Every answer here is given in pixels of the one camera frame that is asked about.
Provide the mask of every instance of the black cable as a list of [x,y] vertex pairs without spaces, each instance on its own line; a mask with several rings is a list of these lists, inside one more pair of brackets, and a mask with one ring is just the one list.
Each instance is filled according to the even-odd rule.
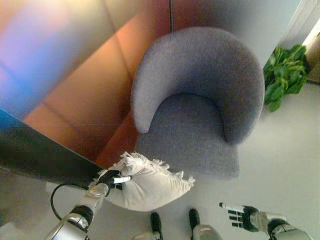
[[61,220],[62,218],[59,216],[59,214],[57,213],[56,209],[55,209],[55,206],[54,206],[54,195],[56,193],[56,191],[62,187],[62,186],[65,186],[65,185],[69,185],[69,186],[76,186],[78,188],[81,188],[81,189],[84,189],[84,190],[88,190],[88,187],[86,186],[81,186],[81,185],[78,185],[76,183],[73,183],[73,182],[66,182],[66,183],[62,183],[60,185],[58,185],[54,190],[53,192],[51,193],[51,197],[50,197],[50,204],[51,204],[51,208],[52,208],[52,211],[54,213],[54,215],[59,219]]
[[174,31],[174,2],[169,0],[170,33]]

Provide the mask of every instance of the green plant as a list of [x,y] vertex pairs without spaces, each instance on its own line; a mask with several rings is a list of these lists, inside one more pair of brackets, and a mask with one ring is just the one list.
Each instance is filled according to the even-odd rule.
[[264,104],[276,111],[284,95],[298,94],[307,81],[306,47],[295,45],[290,50],[277,46],[263,68]]

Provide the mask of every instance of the white floor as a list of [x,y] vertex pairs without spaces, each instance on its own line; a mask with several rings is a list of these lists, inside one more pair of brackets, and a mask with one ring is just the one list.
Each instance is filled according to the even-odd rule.
[[[202,223],[212,225],[224,240],[267,240],[263,233],[231,226],[219,202],[250,205],[281,213],[288,221],[320,239],[320,98],[319,87],[306,84],[289,95],[275,113],[265,109],[248,140],[239,147],[240,176],[231,181],[195,176],[193,189],[157,210],[165,240],[188,240],[188,211],[197,208]],[[43,239],[57,224],[49,206],[54,184],[25,177],[0,177],[0,240]],[[56,208],[67,213],[82,195],[65,189]],[[150,229],[149,212],[134,212],[105,202],[89,231],[91,240],[129,240]]]

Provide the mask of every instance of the white wall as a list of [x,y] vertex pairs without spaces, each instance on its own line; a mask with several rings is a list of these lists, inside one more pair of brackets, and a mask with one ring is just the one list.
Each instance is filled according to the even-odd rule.
[[253,50],[264,66],[300,1],[197,0],[197,25],[231,31]]
[[[188,210],[199,210],[224,240],[267,240],[263,233],[233,228],[219,202],[246,204],[287,216],[294,226],[320,239],[320,96],[319,86],[306,84],[298,95],[284,98],[279,110],[262,116],[239,147],[240,176],[220,181],[195,176],[190,192],[158,210],[165,240],[189,239]],[[0,213],[13,221],[0,227],[0,240],[43,239],[57,220],[50,210],[54,184],[25,177],[1,177]],[[58,192],[56,208],[67,213],[82,195]],[[106,202],[91,226],[95,240],[129,240],[149,230],[150,213],[133,212]]]

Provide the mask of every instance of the leaf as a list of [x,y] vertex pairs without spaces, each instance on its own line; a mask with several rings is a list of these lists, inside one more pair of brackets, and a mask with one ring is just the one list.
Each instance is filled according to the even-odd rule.
[[290,49],[290,59],[292,60],[302,60],[305,53],[306,53],[306,46],[302,46],[302,45],[294,45],[291,49]]
[[302,89],[302,87],[304,86],[304,84],[305,84],[305,81],[303,80],[302,82],[297,83],[297,84],[289,87],[289,88],[285,91],[285,94],[298,94],[298,93],[300,93],[300,90]]
[[283,78],[285,76],[286,68],[284,66],[275,66],[274,67],[274,76],[276,78]]
[[271,102],[271,96],[278,87],[279,84],[274,82],[266,88],[264,93],[264,104],[269,104]]
[[271,95],[271,102],[277,100],[278,98],[282,97],[285,93],[284,87],[281,85],[279,86]]
[[268,106],[269,112],[273,113],[278,108],[280,108],[282,97],[279,97],[277,100],[271,102]]
[[294,85],[300,81],[300,79],[302,78],[302,75],[300,73],[301,73],[300,70],[295,70],[295,71],[291,72],[290,77],[289,77],[289,81],[288,81],[289,87],[291,87],[292,85]]
[[276,58],[275,58],[274,54],[272,53],[271,56],[269,57],[268,61],[264,65],[263,71],[266,71],[268,68],[271,68],[272,66],[275,65],[275,63],[276,63]]
[[306,74],[306,71],[305,71],[305,67],[303,65],[295,65],[295,66],[290,66],[288,67],[288,70],[289,71],[301,71],[303,72],[303,74]]
[[284,53],[284,49],[280,46],[276,46],[274,49],[275,61],[278,63],[282,54]]

